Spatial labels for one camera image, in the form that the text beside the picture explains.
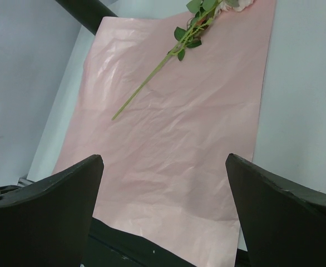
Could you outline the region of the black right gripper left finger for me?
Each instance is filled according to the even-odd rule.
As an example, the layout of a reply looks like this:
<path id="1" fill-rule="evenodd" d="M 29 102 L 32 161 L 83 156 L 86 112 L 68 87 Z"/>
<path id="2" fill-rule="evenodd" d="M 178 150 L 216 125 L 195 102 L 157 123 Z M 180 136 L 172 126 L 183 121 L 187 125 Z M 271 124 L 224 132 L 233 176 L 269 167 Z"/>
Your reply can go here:
<path id="1" fill-rule="evenodd" d="M 80 266 L 104 170 L 92 155 L 0 196 L 0 266 Z"/>

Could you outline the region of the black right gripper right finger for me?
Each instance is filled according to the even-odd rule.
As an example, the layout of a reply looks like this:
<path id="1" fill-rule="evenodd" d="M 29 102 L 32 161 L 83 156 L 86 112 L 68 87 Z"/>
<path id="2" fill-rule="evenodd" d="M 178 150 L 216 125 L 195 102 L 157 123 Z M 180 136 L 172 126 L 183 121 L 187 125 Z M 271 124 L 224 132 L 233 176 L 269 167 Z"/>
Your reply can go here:
<path id="1" fill-rule="evenodd" d="M 326 194 L 229 154 L 226 170 L 251 266 L 326 266 Z"/>

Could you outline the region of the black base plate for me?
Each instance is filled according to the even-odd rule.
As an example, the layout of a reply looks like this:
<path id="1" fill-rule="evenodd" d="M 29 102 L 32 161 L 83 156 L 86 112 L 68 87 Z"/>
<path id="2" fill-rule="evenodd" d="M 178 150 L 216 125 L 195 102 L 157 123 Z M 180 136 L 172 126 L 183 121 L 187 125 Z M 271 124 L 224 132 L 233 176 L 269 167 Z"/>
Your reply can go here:
<path id="1" fill-rule="evenodd" d="M 193 266 L 155 243 L 93 218 L 82 259 L 85 267 Z"/>

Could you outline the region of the black conical vase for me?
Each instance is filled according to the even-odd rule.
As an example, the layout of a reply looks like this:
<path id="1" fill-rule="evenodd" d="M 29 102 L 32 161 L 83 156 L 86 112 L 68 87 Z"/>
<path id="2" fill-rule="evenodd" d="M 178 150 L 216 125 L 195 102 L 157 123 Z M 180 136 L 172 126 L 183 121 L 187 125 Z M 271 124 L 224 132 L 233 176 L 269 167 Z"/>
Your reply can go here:
<path id="1" fill-rule="evenodd" d="M 81 25 L 96 35 L 104 17 L 117 17 L 99 0 L 56 0 Z"/>

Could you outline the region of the pink wrapping paper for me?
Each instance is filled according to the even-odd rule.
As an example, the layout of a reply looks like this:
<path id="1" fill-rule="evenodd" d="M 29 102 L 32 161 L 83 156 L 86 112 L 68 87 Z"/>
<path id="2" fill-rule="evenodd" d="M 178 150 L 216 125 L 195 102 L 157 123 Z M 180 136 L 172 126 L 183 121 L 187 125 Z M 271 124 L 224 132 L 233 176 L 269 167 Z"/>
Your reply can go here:
<path id="1" fill-rule="evenodd" d="M 190 14 L 102 20 L 54 168 L 102 157 L 95 218 L 196 266 L 234 265 L 240 224 L 225 160 L 254 153 L 274 10 L 255 1 L 221 13 L 153 78 Z"/>

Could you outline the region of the small pink rose stem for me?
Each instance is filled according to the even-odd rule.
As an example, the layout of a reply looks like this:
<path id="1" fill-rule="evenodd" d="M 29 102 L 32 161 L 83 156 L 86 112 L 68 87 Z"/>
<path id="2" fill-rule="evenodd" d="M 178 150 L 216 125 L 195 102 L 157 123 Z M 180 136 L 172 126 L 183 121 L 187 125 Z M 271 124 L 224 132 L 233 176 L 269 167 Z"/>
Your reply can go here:
<path id="1" fill-rule="evenodd" d="M 187 3 L 186 8 L 194 16 L 187 22 L 185 28 L 176 27 L 174 37 L 177 44 L 168 51 L 164 59 L 157 67 L 147 76 L 142 84 L 135 92 L 127 99 L 121 108 L 113 116 L 113 120 L 126 108 L 126 106 L 136 97 L 142 88 L 151 81 L 159 70 L 173 57 L 182 61 L 185 57 L 186 50 L 193 49 L 202 45 L 201 36 L 214 23 L 222 12 L 242 12 L 246 8 L 254 4 L 254 0 L 239 1 L 239 0 L 195 0 Z"/>

